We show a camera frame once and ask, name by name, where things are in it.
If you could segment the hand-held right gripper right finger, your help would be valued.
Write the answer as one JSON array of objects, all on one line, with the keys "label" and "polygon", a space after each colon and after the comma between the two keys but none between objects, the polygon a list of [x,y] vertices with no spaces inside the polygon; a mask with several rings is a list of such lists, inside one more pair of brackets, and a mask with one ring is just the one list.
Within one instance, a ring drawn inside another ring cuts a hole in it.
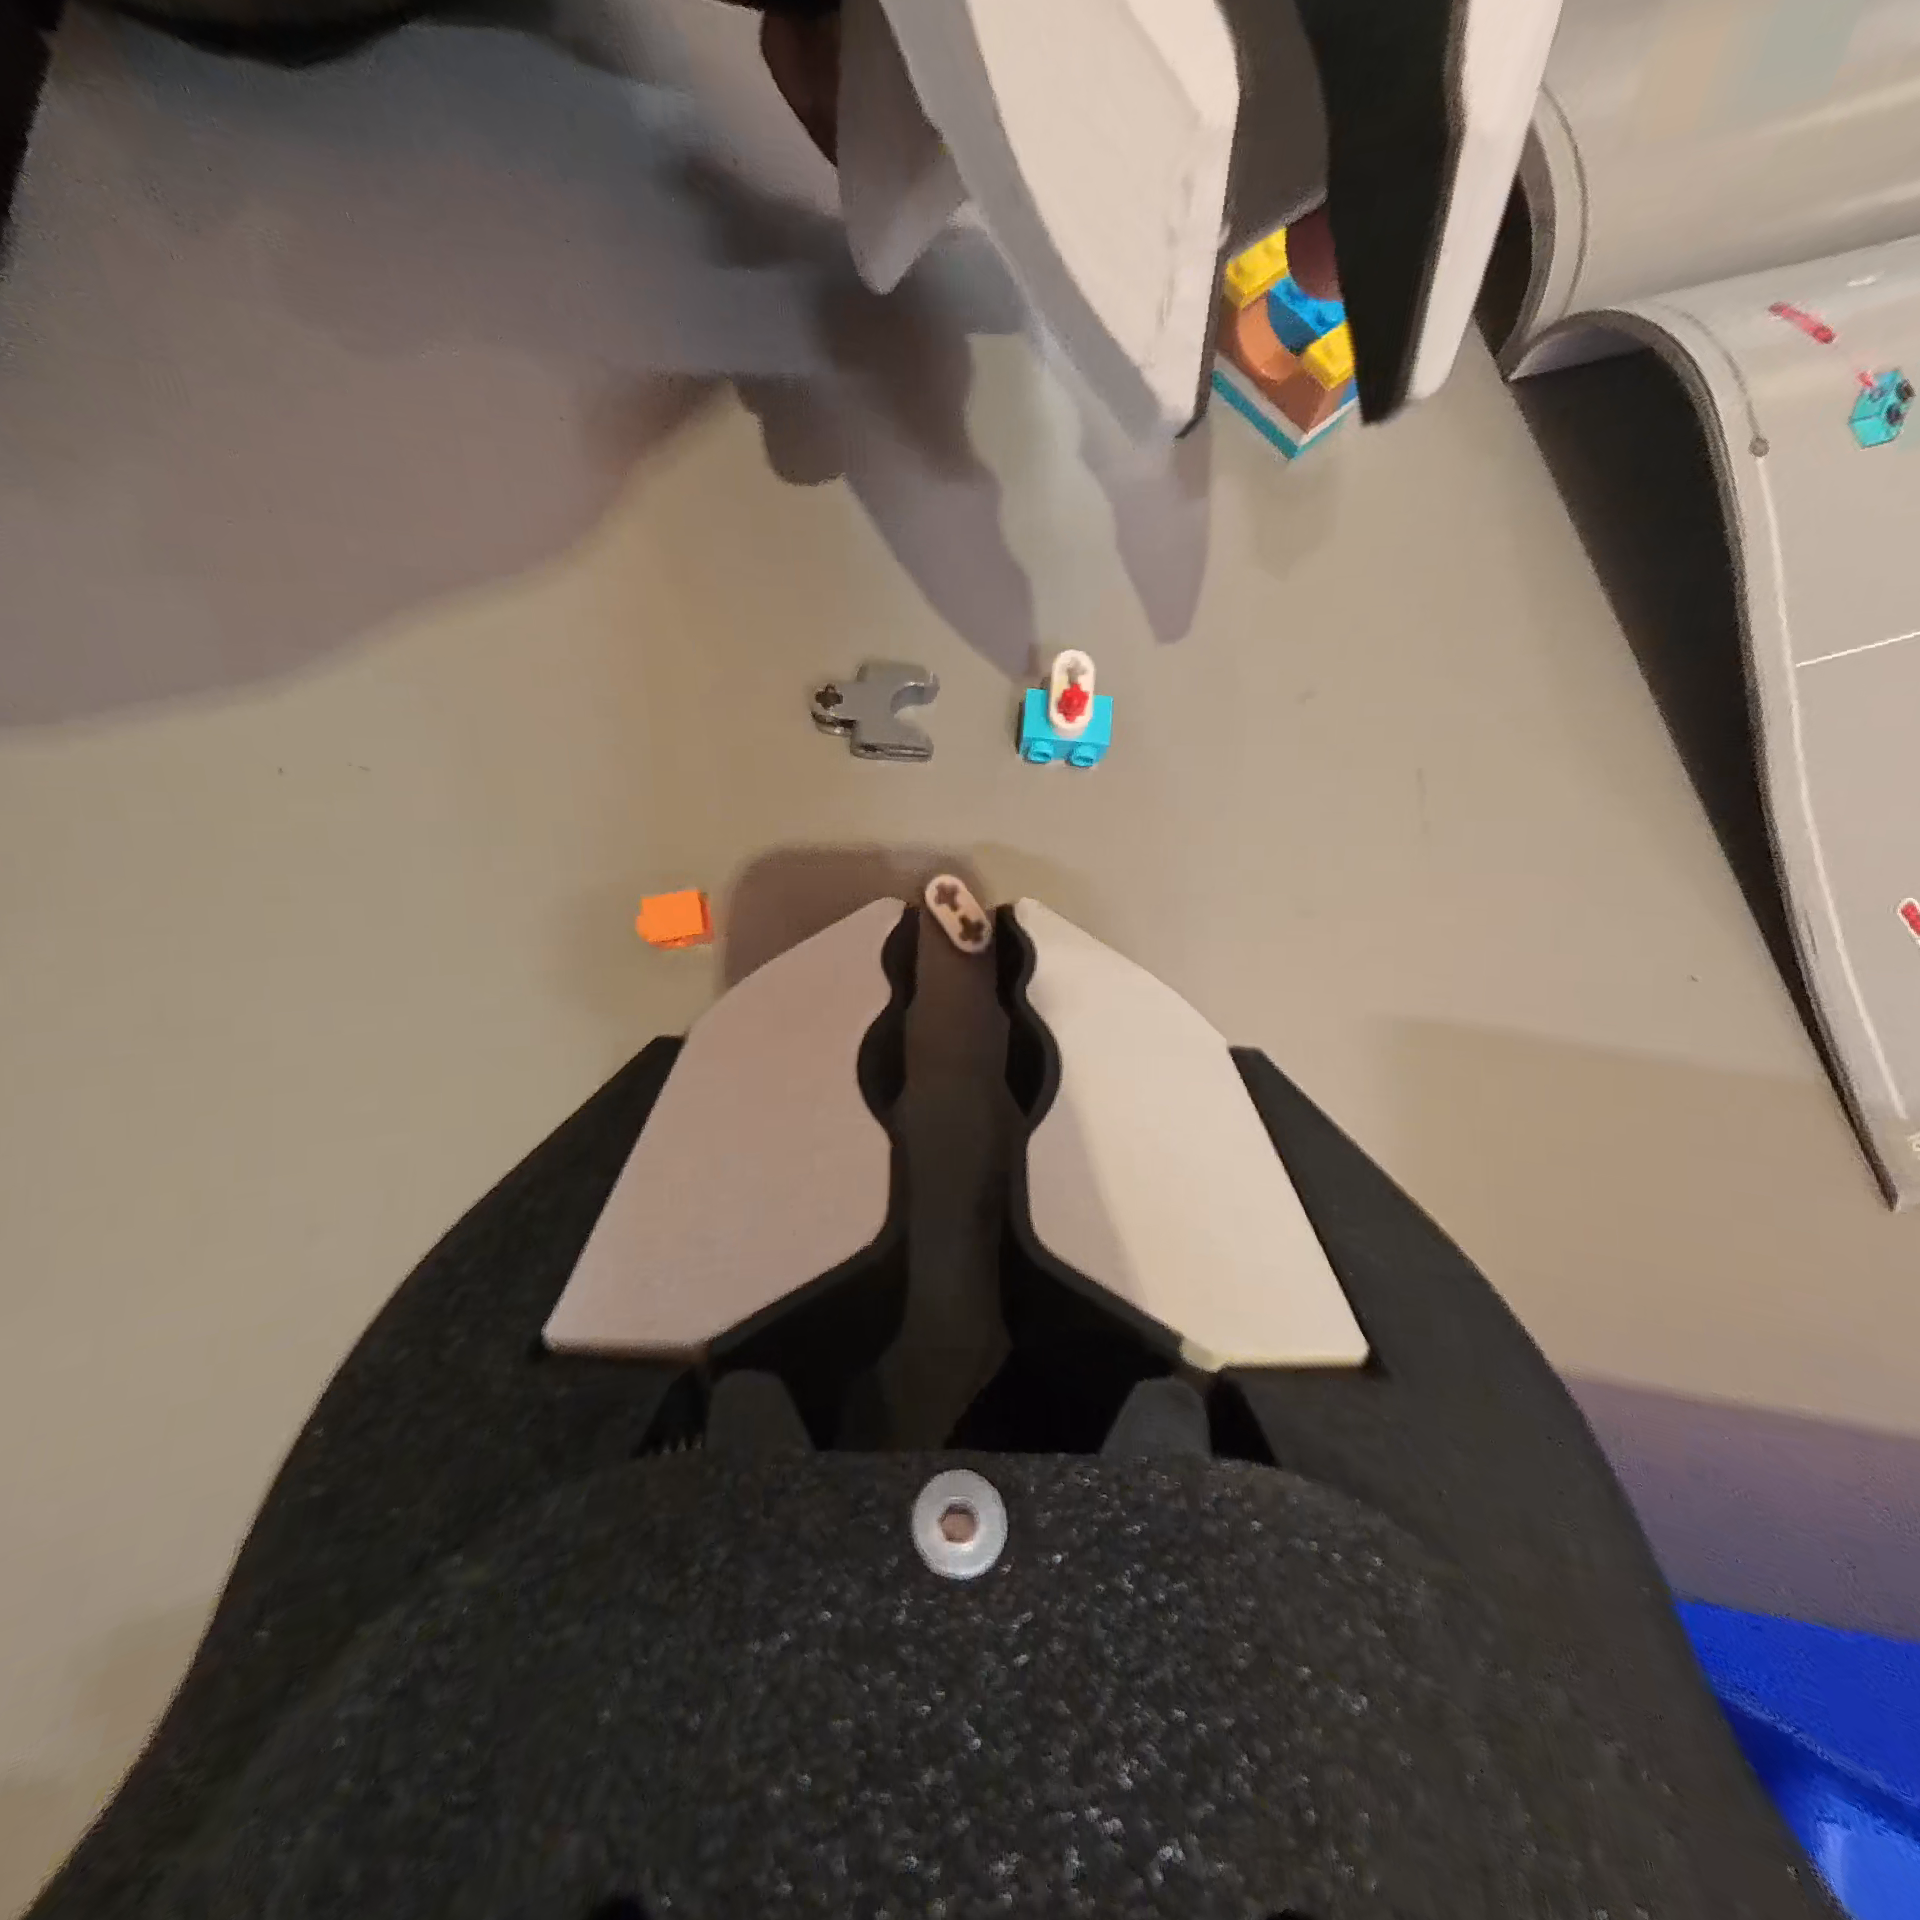
[{"label": "hand-held right gripper right finger", "polygon": [[1044,1067],[1032,1247],[1207,1374],[1359,1372],[1370,1340],[1226,1038],[1044,900],[1011,907],[1003,957]]}]

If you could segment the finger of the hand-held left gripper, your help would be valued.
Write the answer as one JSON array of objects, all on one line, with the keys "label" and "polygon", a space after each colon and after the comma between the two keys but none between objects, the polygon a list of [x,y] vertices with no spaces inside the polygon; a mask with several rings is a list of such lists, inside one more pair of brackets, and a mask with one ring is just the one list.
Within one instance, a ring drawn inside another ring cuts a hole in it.
[{"label": "finger of the hand-held left gripper", "polygon": [[1200,399],[1244,109],[1210,0],[884,4],[961,200],[1076,376],[1131,437]]},{"label": "finger of the hand-held left gripper", "polygon": [[1366,425],[1454,376],[1558,17],[1558,0],[1317,4],[1322,211]]}]

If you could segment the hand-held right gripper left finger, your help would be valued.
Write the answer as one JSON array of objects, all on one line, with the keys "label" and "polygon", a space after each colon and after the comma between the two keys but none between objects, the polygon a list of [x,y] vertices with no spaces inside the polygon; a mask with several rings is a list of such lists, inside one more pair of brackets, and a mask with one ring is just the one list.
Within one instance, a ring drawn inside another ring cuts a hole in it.
[{"label": "hand-held right gripper left finger", "polygon": [[907,927],[907,900],[865,900],[686,1031],[547,1349],[699,1359],[883,1236],[893,1142],[856,1055],[899,998],[883,955]]}]

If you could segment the teal toy brick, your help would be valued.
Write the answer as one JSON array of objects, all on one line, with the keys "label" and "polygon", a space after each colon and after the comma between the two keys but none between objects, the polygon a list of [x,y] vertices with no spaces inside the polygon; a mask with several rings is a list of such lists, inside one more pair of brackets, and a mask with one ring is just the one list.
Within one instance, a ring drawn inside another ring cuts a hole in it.
[{"label": "teal toy brick", "polygon": [[1117,698],[1113,695],[1096,695],[1085,731],[1065,732],[1048,721],[1048,695],[1024,688],[1024,701],[1019,701],[1019,757],[1024,764],[1096,769],[1113,756],[1113,732],[1117,732]]}]

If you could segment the person's left hand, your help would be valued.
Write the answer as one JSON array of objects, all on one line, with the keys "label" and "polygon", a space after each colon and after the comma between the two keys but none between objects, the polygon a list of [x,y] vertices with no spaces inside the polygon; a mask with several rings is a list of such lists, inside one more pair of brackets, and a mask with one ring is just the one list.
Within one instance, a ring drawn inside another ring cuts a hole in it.
[{"label": "person's left hand", "polygon": [[816,144],[835,164],[841,121],[841,0],[770,0],[759,4],[759,54]]}]

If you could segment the small multicoloured brick build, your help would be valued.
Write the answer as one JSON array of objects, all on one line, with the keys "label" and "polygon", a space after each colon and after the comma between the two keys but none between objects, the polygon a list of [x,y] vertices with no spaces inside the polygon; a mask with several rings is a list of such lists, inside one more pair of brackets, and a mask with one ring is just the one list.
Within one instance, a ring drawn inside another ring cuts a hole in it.
[{"label": "small multicoloured brick build", "polygon": [[1317,300],[1295,278],[1284,226],[1225,265],[1210,399],[1289,463],[1354,420],[1345,300]]}]

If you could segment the dark grey toy piece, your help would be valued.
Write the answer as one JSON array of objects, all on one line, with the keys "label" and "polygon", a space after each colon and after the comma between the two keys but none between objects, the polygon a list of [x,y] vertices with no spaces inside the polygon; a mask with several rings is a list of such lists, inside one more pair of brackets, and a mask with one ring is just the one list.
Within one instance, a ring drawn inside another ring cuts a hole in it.
[{"label": "dark grey toy piece", "polygon": [[811,721],[818,732],[841,732],[856,757],[928,764],[933,737],[913,715],[933,710],[936,695],[933,668],[865,655],[853,680],[811,695]]}]

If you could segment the grey instruction booklet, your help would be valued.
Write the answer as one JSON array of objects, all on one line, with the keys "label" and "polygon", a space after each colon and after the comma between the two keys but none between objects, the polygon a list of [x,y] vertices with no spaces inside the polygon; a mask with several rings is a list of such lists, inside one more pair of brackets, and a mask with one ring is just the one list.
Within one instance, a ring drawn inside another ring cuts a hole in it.
[{"label": "grey instruction booklet", "polygon": [[1771,869],[1841,1102],[1914,1211],[1920,4],[1563,4],[1505,376],[1691,399]]}]

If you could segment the blue plastic bin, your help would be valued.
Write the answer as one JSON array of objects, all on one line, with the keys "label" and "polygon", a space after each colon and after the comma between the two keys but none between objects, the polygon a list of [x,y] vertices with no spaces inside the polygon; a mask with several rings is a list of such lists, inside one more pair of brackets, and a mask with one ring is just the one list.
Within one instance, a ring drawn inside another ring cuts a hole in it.
[{"label": "blue plastic bin", "polygon": [[1699,1600],[1683,1600],[1676,1616],[1841,1912],[1914,1920],[1920,1646]]}]

